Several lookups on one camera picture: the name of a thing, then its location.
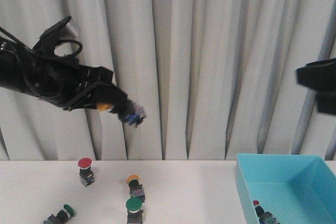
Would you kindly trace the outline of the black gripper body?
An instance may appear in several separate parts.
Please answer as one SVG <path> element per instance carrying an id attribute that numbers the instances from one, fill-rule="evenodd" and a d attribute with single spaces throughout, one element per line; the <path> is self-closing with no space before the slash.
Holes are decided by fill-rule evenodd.
<path id="1" fill-rule="evenodd" d="M 75 57 L 50 60 L 27 49 L 15 52 L 18 78 L 16 89 L 67 110 L 71 100 L 86 88 L 112 83 L 113 72 L 104 67 L 81 65 Z"/>
<path id="2" fill-rule="evenodd" d="M 335 58 L 315 61 L 296 70 L 297 83 L 314 90 L 317 110 L 335 115 Z"/>

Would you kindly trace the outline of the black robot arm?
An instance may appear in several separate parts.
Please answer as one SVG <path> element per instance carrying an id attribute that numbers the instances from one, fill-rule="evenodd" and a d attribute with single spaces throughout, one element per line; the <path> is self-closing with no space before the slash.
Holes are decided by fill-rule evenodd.
<path id="1" fill-rule="evenodd" d="M 108 110 L 126 122 L 135 109 L 127 94 L 112 83 L 112 77 L 113 72 L 104 67 L 84 66 L 76 58 L 40 58 L 1 38 L 1 87 L 63 110 Z"/>

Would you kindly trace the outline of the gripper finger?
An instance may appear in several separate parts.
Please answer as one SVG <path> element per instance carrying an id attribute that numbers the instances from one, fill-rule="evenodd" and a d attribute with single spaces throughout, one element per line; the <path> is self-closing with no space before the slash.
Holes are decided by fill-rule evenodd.
<path id="1" fill-rule="evenodd" d="M 96 109 L 99 103 L 107 103 L 116 106 L 125 106 L 128 95 L 114 84 L 99 84 L 93 88 L 86 88 L 71 100 L 68 110 L 74 109 Z"/>

